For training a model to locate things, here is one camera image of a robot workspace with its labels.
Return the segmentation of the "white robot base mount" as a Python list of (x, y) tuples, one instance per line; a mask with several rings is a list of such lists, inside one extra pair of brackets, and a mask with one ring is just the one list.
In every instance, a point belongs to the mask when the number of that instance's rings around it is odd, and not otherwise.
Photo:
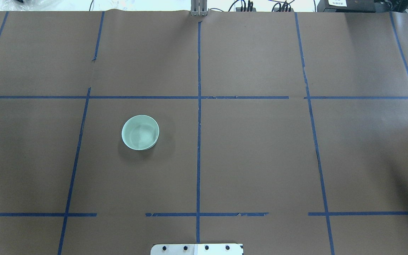
[(151, 255), (243, 255), (242, 244), (157, 244), (151, 248)]

